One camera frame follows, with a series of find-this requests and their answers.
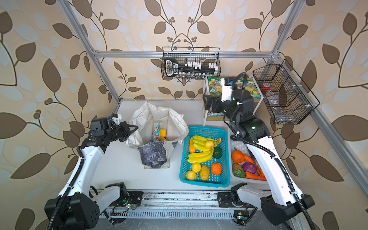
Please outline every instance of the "purple onion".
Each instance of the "purple onion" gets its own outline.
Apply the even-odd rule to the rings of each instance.
[[[255,174],[257,172],[257,166],[255,166],[254,164],[250,163],[250,162],[245,162],[243,164],[243,170],[244,172],[250,172],[252,174]]]

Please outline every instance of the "bunch of bananas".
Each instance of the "bunch of bananas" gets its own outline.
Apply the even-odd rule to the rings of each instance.
[[[203,163],[212,159],[213,148],[217,147],[221,143],[221,138],[215,140],[212,138],[205,138],[198,135],[193,136],[190,139],[188,162]]]

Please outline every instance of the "teal plastic basket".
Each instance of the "teal plastic basket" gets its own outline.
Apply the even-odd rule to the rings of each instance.
[[[210,161],[205,163],[201,163],[201,165],[206,165],[210,170],[212,164],[218,162],[222,165],[221,175],[215,176],[212,173],[209,175],[209,179],[207,181],[202,181],[199,173],[197,173],[197,178],[193,181],[190,181],[186,178],[187,171],[191,170],[191,163],[189,163],[188,155],[189,152],[189,143],[190,138],[194,135],[218,139],[221,138],[221,143],[217,146],[222,150],[222,157],[220,159],[212,158]],[[230,170],[229,170],[229,153],[228,153],[228,142],[227,142],[227,132],[222,128],[212,128],[212,127],[203,127],[203,126],[190,126],[189,134],[185,138],[184,147],[183,147],[183,157],[181,159],[181,167],[180,167],[180,180],[183,183],[199,185],[199,186],[207,186],[207,187],[228,187],[230,185]]]

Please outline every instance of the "lemon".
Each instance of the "lemon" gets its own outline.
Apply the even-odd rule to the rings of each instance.
[[[214,146],[213,141],[206,141],[205,146],[206,148],[210,149],[211,147]]]
[[[197,175],[192,170],[187,171],[187,179],[188,180],[194,180],[197,178]]]
[[[198,173],[198,172],[200,172],[200,170],[201,170],[201,164],[199,164],[199,163],[192,164],[192,171],[193,172]]]
[[[160,136],[161,137],[166,137],[166,130],[164,130],[163,128],[160,129]]]

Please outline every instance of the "black wire basket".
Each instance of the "black wire basket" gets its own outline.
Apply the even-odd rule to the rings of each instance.
[[[162,79],[220,77],[219,52],[215,47],[162,47]]]
[[[269,64],[253,71],[275,124],[299,124],[320,104],[295,70],[300,82],[293,80],[289,74],[292,70],[291,65],[284,60],[282,64]]]

